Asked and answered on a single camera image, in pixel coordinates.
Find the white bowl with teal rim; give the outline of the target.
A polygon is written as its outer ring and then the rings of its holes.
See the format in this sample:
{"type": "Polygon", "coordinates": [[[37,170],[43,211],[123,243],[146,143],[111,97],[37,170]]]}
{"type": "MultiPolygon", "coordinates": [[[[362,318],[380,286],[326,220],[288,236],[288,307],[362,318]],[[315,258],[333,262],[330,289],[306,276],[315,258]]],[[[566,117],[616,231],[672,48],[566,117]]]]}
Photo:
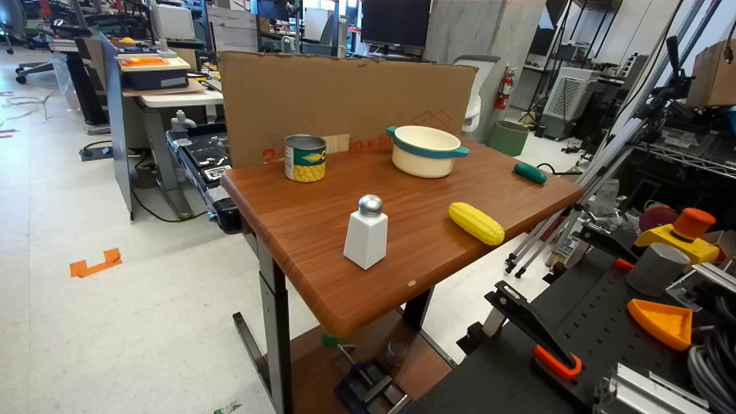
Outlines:
{"type": "Polygon", "coordinates": [[[392,161],[413,178],[440,180],[454,173],[454,161],[469,154],[459,135],[419,124],[387,130],[394,151],[392,161]]]}

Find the white salt shaker silver cap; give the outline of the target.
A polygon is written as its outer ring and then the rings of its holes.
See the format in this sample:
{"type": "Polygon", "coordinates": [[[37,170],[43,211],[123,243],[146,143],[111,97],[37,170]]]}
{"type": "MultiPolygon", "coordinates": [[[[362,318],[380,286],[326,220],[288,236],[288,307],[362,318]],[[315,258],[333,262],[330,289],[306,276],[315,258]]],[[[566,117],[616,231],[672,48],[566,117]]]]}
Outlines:
{"type": "Polygon", "coordinates": [[[362,270],[371,270],[387,258],[388,217],[385,203],[376,193],[360,199],[360,207],[349,215],[342,256],[362,270]]]}

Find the brown cardboard backboard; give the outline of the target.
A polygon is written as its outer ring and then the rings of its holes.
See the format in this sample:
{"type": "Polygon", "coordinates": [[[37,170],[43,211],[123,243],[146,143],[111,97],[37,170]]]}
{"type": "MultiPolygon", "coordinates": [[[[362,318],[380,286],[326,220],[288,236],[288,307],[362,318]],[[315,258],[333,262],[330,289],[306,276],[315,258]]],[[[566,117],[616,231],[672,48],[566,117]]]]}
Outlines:
{"type": "Polygon", "coordinates": [[[264,165],[293,133],[378,141],[395,124],[459,131],[477,72],[462,65],[223,52],[230,156],[264,165]]]}

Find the yellow toy corn cob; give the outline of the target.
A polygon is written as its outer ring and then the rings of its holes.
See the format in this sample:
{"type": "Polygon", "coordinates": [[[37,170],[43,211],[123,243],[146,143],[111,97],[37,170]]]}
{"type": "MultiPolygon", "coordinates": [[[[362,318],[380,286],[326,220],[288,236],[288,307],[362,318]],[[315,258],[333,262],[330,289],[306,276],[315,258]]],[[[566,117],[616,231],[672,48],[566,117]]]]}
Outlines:
{"type": "Polygon", "coordinates": [[[469,203],[452,203],[449,217],[455,226],[461,226],[468,234],[477,236],[485,247],[500,247],[506,240],[506,231],[502,228],[502,223],[469,203]]]}

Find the green marker cylinder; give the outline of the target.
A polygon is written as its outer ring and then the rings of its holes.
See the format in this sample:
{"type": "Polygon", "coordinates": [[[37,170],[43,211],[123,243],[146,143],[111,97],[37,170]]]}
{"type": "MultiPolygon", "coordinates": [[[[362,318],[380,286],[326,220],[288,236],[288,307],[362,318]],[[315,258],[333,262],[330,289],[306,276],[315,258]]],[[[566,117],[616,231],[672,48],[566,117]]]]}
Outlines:
{"type": "Polygon", "coordinates": [[[533,184],[541,184],[541,186],[548,182],[548,176],[544,170],[533,167],[532,164],[518,161],[514,165],[514,173],[525,178],[528,182],[533,182],[533,184]]]}

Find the red fire extinguisher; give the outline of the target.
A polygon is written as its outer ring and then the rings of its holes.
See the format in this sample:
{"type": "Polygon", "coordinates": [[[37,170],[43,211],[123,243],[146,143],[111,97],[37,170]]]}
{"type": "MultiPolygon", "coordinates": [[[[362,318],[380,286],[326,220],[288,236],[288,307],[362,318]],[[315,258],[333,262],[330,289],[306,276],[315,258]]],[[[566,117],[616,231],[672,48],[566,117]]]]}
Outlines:
{"type": "Polygon", "coordinates": [[[508,97],[510,97],[514,84],[515,84],[514,78],[515,78],[515,74],[510,70],[506,70],[502,77],[502,86],[498,90],[494,110],[508,109],[508,97]]]}

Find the black computer monitor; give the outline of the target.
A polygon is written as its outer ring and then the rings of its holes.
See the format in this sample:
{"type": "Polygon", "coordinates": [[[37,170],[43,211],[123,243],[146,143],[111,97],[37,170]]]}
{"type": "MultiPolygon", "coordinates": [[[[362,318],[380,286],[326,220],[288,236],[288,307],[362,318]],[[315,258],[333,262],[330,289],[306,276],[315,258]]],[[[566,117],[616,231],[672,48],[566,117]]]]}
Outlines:
{"type": "Polygon", "coordinates": [[[362,34],[365,42],[424,47],[431,0],[363,0],[362,34]]]}

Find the grey office desk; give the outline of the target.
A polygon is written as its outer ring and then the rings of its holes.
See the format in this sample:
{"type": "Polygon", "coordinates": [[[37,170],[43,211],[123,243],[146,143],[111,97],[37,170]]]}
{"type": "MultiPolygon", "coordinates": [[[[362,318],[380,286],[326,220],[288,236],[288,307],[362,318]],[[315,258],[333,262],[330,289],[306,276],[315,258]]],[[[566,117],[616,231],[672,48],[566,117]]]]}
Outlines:
{"type": "Polygon", "coordinates": [[[134,201],[139,167],[134,161],[139,151],[149,151],[158,193],[178,219],[192,219],[193,210],[186,201],[181,173],[178,170],[175,156],[169,147],[165,131],[179,110],[192,109],[196,120],[206,120],[223,103],[223,97],[196,84],[192,78],[192,70],[186,87],[129,90],[117,65],[119,56],[179,56],[171,48],[149,44],[123,47],[107,34],[96,34],[96,44],[102,48],[115,182],[129,217],[137,217],[134,201]]]}

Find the dark box with orange lid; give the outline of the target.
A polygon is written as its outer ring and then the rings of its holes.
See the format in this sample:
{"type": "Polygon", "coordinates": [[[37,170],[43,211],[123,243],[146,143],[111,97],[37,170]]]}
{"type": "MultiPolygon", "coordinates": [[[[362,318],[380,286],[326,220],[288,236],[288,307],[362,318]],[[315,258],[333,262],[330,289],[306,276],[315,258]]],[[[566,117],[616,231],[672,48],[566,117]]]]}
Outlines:
{"type": "Polygon", "coordinates": [[[129,90],[178,90],[188,86],[192,65],[181,58],[119,56],[117,65],[129,90]]]}

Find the grey cylinder block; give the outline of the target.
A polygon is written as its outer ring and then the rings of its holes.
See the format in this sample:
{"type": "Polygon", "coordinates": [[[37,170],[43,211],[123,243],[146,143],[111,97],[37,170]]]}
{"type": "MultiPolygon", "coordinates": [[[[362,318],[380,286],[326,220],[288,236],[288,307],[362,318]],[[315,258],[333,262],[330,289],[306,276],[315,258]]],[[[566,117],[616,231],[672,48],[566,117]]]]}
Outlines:
{"type": "Polygon", "coordinates": [[[690,258],[685,254],[669,243],[653,242],[625,276],[625,282],[646,297],[663,297],[666,287],[672,286],[687,265],[690,258]]]}

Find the yellow base orange button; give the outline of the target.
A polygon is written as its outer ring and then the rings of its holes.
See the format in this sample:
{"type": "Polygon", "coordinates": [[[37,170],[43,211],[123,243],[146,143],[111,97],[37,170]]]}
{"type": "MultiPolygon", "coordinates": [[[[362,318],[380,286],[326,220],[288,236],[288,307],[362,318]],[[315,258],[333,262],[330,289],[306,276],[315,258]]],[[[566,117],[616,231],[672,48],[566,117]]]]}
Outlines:
{"type": "Polygon", "coordinates": [[[646,248],[652,243],[669,243],[685,254],[690,262],[715,262],[720,248],[705,240],[705,234],[715,226],[715,217],[685,207],[672,223],[663,223],[645,231],[637,240],[637,248],[646,248]]]}

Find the orange triangular plastic piece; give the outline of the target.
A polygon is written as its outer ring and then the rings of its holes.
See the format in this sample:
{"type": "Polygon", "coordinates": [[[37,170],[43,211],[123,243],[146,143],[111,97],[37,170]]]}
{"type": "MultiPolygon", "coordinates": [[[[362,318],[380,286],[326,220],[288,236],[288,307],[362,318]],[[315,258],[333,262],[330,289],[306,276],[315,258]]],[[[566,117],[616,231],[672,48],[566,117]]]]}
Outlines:
{"type": "Polygon", "coordinates": [[[693,345],[693,311],[661,302],[631,300],[628,316],[659,342],[685,353],[693,345]]]}

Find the cardboard box on shelf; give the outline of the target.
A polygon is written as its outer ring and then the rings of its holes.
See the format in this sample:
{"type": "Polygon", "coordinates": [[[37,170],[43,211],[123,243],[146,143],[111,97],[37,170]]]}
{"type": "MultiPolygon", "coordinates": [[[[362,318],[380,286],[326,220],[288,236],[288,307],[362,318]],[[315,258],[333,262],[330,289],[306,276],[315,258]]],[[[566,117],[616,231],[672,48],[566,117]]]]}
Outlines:
{"type": "Polygon", "coordinates": [[[693,70],[687,90],[690,109],[715,109],[736,103],[736,42],[725,40],[705,48],[693,70]]]}

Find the black table leg frame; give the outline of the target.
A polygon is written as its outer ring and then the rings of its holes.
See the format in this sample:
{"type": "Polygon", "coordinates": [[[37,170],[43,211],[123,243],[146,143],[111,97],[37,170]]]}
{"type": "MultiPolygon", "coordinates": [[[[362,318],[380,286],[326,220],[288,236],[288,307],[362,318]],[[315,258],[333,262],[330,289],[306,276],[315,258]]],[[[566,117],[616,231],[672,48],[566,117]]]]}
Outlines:
{"type": "Polygon", "coordinates": [[[234,330],[269,392],[277,414],[293,414],[293,361],[291,361],[291,311],[286,274],[277,265],[268,243],[256,234],[246,234],[249,247],[260,265],[260,297],[268,350],[260,350],[242,312],[233,316],[234,330]]]}

